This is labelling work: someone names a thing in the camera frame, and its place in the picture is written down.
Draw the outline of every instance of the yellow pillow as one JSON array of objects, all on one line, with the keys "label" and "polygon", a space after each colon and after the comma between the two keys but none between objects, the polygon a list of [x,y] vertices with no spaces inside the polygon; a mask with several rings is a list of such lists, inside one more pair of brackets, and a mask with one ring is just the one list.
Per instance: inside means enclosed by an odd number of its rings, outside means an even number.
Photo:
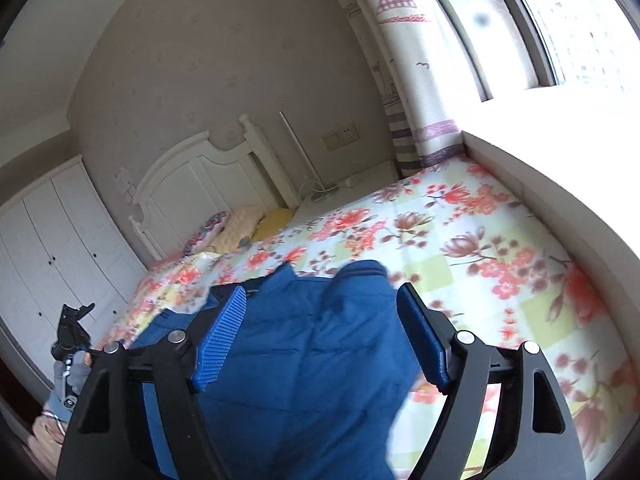
[{"label": "yellow pillow", "polygon": [[260,207],[243,207],[231,212],[225,228],[209,245],[217,253],[232,253],[251,241],[258,222],[264,216]]},{"label": "yellow pillow", "polygon": [[258,228],[254,233],[254,242],[259,242],[270,236],[278,234],[278,232],[286,227],[293,218],[293,210],[291,209],[274,209],[267,213],[258,224]]}]

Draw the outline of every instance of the blue rubber grip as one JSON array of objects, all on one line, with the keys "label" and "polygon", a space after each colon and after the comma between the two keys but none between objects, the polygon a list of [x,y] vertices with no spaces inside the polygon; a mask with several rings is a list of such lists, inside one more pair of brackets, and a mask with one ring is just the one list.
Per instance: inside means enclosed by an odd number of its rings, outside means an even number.
[{"label": "blue rubber grip", "polygon": [[244,288],[236,286],[225,304],[219,308],[220,313],[198,346],[197,362],[191,381],[199,392],[203,392],[208,384],[218,378],[238,334],[246,312]]},{"label": "blue rubber grip", "polygon": [[398,317],[414,348],[424,378],[440,391],[446,390],[451,382],[447,373],[447,356],[420,305],[404,286],[398,289],[396,302]]}]

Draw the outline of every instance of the wooden bed frame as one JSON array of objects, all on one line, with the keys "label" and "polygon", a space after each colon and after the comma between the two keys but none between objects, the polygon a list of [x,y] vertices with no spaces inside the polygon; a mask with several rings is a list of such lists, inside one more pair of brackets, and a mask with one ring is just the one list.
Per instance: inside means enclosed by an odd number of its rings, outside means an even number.
[{"label": "wooden bed frame", "polygon": [[156,260],[180,251],[219,211],[259,206],[268,212],[300,204],[260,128],[247,114],[239,121],[245,130],[239,146],[222,152],[202,132],[168,150],[140,181],[133,203],[143,218],[129,220]]}]

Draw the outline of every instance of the ceiling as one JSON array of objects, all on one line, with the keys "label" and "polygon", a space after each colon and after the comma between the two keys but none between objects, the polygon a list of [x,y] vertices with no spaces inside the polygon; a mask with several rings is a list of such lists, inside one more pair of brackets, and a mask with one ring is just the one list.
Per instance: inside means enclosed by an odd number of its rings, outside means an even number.
[{"label": "ceiling", "polygon": [[0,48],[0,137],[66,110],[102,32],[124,0],[29,0]]}]

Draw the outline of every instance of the wardrobe door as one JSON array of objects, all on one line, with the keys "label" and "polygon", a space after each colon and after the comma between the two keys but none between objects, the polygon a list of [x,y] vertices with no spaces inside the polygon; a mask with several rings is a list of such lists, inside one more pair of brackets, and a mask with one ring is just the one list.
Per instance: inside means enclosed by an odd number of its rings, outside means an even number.
[{"label": "wardrobe door", "polygon": [[40,309],[20,278],[9,253],[0,240],[0,317],[26,357],[49,380],[53,379],[51,355],[56,329]]},{"label": "wardrobe door", "polygon": [[116,322],[125,313],[127,302],[120,296],[116,296],[111,303],[104,308],[97,319],[88,319],[86,322],[81,321],[84,329],[91,336],[91,345],[95,347],[102,336],[104,336],[111,325]]},{"label": "wardrobe door", "polygon": [[0,218],[0,237],[8,258],[38,305],[38,312],[57,327],[62,305],[79,308],[80,302],[53,265],[22,201]]},{"label": "wardrobe door", "polygon": [[89,254],[118,293],[130,300],[146,269],[111,221],[84,166],[76,164],[55,176],[53,185]]},{"label": "wardrobe door", "polygon": [[27,195],[24,205],[53,265],[82,304],[95,303],[97,318],[117,293],[78,237],[52,182]]}]

